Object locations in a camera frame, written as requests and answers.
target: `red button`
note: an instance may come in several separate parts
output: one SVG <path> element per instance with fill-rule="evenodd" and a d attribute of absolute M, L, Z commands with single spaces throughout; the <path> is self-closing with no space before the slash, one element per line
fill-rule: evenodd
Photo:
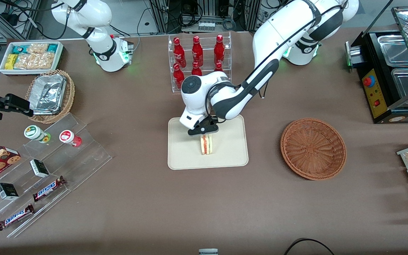
<path fill-rule="evenodd" d="M 364 78 L 364 80 L 363 80 L 363 85 L 364 86 L 366 86 L 366 87 L 368 87 L 369 85 L 371 85 L 371 83 L 372 83 L 373 81 L 372 81 L 372 79 L 371 78 Z"/>

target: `brown tablecloth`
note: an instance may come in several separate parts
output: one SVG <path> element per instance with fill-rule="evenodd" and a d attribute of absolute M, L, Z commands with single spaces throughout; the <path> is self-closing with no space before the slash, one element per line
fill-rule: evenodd
<path fill-rule="evenodd" d="M 408 124 L 372 124 L 358 76 L 345 70 L 344 42 L 359 32 L 341 29 L 307 66 L 281 61 L 266 98 L 242 112 L 248 165 L 185 171 L 167 166 L 167 124 L 184 107 L 170 88 L 167 36 L 142 38 L 134 63 L 116 73 L 96 65 L 86 41 L 62 41 L 72 113 L 114 158 L 19 237 L 0 235 L 0 254 L 277 255 L 300 237 L 337 254 L 408 254 L 408 176 L 396 155 L 408 147 Z M 253 69 L 251 39 L 233 33 L 234 82 Z M 0 95 L 24 96 L 32 79 L 1 75 Z M 347 163 L 331 180 L 305 180 L 280 156 L 283 129 L 304 117 L 345 139 Z M 28 142 L 29 124 L 5 113 L 0 145 Z M 313 248 L 325 253 L 308 243 L 290 254 Z"/>

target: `red bottle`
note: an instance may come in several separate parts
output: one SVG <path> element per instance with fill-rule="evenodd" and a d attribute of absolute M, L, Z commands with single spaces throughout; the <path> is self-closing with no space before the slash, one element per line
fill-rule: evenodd
<path fill-rule="evenodd" d="M 217 35 L 217 43 L 215 44 L 214 48 L 214 62 L 217 64 L 218 62 L 223 63 L 225 61 L 225 45 L 223 44 L 223 36 Z"/>
<path fill-rule="evenodd" d="M 182 82 L 185 79 L 185 76 L 183 75 L 183 71 L 180 70 L 180 65 L 178 63 L 174 63 L 173 68 L 174 82 L 176 83 L 177 88 L 180 89 L 182 87 Z"/>
<path fill-rule="evenodd" d="M 173 39 L 174 42 L 174 58 L 176 63 L 178 63 L 182 68 L 187 66 L 187 61 L 185 60 L 185 51 L 183 47 L 180 45 L 180 39 L 175 37 Z"/>
<path fill-rule="evenodd" d="M 223 69 L 221 68 L 222 63 L 219 61 L 218 63 L 215 64 L 215 70 L 214 71 L 220 71 L 222 72 Z"/>
<path fill-rule="evenodd" d="M 199 63 L 197 61 L 193 62 L 193 69 L 191 70 L 191 74 L 198 75 L 198 76 L 202 76 L 203 74 L 203 72 L 201 71 L 201 68 L 199 68 Z"/>
<path fill-rule="evenodd" d="M 203 47 L 199 42 L 199 36 L 193 36 L 193 48 L 191 49 L 193 53 L 193 61 L 197 61 L 199 66 L 204 65 L 204 54 L 203 54 Z"/>

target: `small jar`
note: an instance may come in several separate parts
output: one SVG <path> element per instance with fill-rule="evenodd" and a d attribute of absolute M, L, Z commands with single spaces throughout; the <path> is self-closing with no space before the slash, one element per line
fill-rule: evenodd
<path fill-rule="evenodd" d="M 36 125 L 28 126 L 24 130 L 24 136 L 34 141 L 39 141 L 40 143 L 47 143 L 51 139 L 51 135 L 43 131 L 40 127 Z"/>
<path fill-rule="evenodd" d="M 75 135 L 70 130 L 64 130 L 63 132 L 61 132 L 61 134 L 59 135 L 59 139 L 61 142 L 70 144 L 73 147 L 78 147 L 81 145 L 81 137 Z"/>

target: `wicker basket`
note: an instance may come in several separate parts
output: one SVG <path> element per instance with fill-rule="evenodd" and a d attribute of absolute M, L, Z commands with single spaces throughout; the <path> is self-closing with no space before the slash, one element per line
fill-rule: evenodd
<path fill-rule="evenodd" d="M 344 167 L 347 152 L 340 134 L 329 124 L 303 118 L 289 124 L 281 136 L 284 160 L 300 176 L 311 180 L 334 177 Z"/>
<path fill-rule="evenodd" d="M 66 85 L 66 89 L 64 92 L 64 99 L 63 99 L 63 103 L 62 103 L 62 110 L 59 114 L 57 115 L 34 115 L 32 117 L 30 117 L 29 119 L 32 121 L 37 121 L 37 122 L 41 122 L 44 124 L 51 124 L 51 123 L 55 123 L 56 121 L 62 119 L 64 116 L 67 115 L 67 113 L 70 112 L 70 109 L 72 108 L 72 104 L 73 104 L 73 97 L 75 96 L 75 85 L 73 84 L 72 79 L 70 79 L 70 76 L 62 71 L 62 70 L 55 70 L 55 71 L 49 71 L 45 74 L 41 74 L 41 76 L 45 76 L 45 75 L 54 75 L 54 74 L 61 74 L 62 76 L 64 76 L 67 79 L 67 85 Z M 34 85 L 34 81 L 31 82 L 31 85 L 29 86 L 28 92 L 26 93 L 26 96 L 24 97 L 26 100 L 29 99 L 29 95 L 31 94 L 31 89 Z"/>

